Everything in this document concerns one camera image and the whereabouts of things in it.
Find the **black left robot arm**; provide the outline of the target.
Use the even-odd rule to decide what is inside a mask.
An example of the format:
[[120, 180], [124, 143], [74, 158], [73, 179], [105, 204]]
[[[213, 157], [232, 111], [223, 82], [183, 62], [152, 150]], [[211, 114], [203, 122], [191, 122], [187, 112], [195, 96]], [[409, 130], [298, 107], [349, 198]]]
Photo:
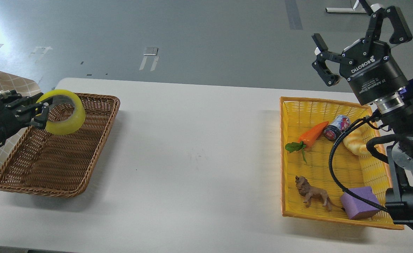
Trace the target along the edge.
[[22, 96], [16, 90], [0, 91], [0, 148], [21, 129], [47, 125], [52, 98], [38, 102], [43, 93]]

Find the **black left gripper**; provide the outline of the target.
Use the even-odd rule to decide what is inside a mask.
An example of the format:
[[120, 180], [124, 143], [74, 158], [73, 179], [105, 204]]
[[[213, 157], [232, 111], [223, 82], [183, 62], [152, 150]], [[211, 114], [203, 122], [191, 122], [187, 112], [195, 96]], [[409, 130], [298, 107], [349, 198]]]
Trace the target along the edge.
[[[0, 99], [0, 145], [28, 124], [40, 130], [46, 128], [53, 98], [38, 102], [43, 95], [44, 93], [37, 93], [33, 96], [22, 96], [14, 93]], [[18, 114], [26, 112], [33, 112], [32, 117]]]

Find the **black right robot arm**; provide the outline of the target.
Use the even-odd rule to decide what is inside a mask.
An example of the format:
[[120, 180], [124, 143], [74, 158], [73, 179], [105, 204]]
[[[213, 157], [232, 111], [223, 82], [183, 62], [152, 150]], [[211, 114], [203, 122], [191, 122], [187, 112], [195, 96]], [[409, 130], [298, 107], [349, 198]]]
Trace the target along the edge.
[[[413, 171], [413, 79], [408, 80], [393, 56], [391, 44], [402, 44], [413, 36], [399, 7], [368, 4], [358, 0], [370, 17], [364, 38], [356, 40], [341, 53], [329, 51], [320, 34], [312, 35], [317, 48], [312, 66], [328, 86], [345, 78], [361, 105], [375, 104], [371, 116], [355, 120], [335, 141], [328, 167], [333, 181], [343, 192], [381, 211], [387, 212], [394, 224], [413, 230], [413, 186], [406, 170]], [[385, 192], [385, 205], [366, 200], [339, 182], [332, 168], [338, 145], [363, 124], [381, 121], [392, 134], [369, 140], [369, 154], [385, 162], [392, 176], [392, 186]]]

